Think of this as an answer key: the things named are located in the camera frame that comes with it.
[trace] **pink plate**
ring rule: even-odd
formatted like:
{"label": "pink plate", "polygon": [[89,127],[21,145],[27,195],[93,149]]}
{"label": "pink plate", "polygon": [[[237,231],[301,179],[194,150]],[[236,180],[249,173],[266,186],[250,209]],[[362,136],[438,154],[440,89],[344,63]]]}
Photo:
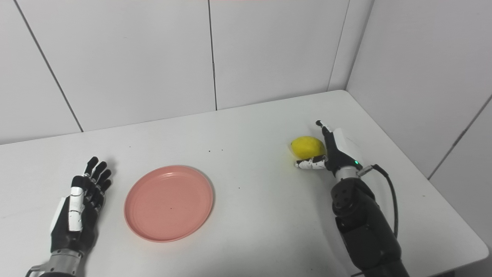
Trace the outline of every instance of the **pink plate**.
{"label": "pink plate", "polygon": [[214,196],[205,176],[184,166],[153,170],[126,197],[130,229],[152,242],[172,242],[195,232],[207,220]]}

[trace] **lemon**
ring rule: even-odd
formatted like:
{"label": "lemon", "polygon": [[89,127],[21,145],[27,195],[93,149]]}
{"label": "lemon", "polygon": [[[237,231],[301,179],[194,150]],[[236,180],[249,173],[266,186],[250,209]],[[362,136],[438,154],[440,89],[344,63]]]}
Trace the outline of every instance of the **lemon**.
{"label": "lemon", "polygon": [[301,160],[326,154],[325,145],[315,137],[298,137],[290,143],[290,146]]}

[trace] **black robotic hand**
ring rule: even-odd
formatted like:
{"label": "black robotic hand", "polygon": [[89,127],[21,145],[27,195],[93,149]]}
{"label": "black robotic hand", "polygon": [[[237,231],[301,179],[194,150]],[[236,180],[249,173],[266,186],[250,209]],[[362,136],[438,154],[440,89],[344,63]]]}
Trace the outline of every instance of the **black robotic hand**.
{"label": "black robotic hand", "polygon": [[106,162],[98,162],[92,157],[84,175],[73,178],[70,195],[60,201],[53,218],[51,258],[44,265],[32,267],[27,277],[37,271],[45,272],[42,277],[74,276],[80,259],[94,246],[104,193],[111,186],[111,171],[106,169]]}

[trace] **robotic hand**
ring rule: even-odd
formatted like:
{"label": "robotic hand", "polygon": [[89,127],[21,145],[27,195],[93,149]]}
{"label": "robotic hand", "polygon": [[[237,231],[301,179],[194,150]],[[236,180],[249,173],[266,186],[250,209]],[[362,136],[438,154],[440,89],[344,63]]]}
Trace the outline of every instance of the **robotic hand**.
{"label": "robotic hand", "polygon": [[26,277],[33,272],[44,272],[41,277],[74,277],[81,258],[94,246],[104,193],[111,186],[111,171],[106,162],[98,162],[92,157],[84,175],[73,178],[70,195],[61,199],[51,224],[50,260],[33,266]]}
{"label": "robotic hand", "polygon": [[[388,174],[379,165],[363,167],[357,145],[342,129],[330,130],[319,120],[316,124],[325,137],[327,154],[297,161],[295,166],[328,169],[335,176],[337,183],[331,190],[332,210],[352,262],[366,277],[408,277],[397,241],[396,193]],[[374,193],[360,178],[372,169],[380,172],[390,185],[395,213],[393,230]]]}

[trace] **white table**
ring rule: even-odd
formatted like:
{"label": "white table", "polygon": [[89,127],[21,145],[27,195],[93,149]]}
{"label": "white table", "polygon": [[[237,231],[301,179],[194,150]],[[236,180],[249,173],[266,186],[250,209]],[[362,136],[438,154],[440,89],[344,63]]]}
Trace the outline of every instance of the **white table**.
{"label": "white table", "polygon": [[[314,122],[344,127],[368,163],[395,184],[402,259],[410,276],[451,270],[488,255],[485,244],[345,91],[334,91],[92,132],[0,145],[0,258],[23,276],[49,257],[60,197],[93,155],[115,174],[87,277],[347,277],[357,272],[331,212],[334,178],[294,168],[291,140],[322,138]],[[210,217],[185,239],[154,243],[126,226],[123,203],[145,173],[187,165],[210,179]],[[393,224],[390,191],[364,176]]]}

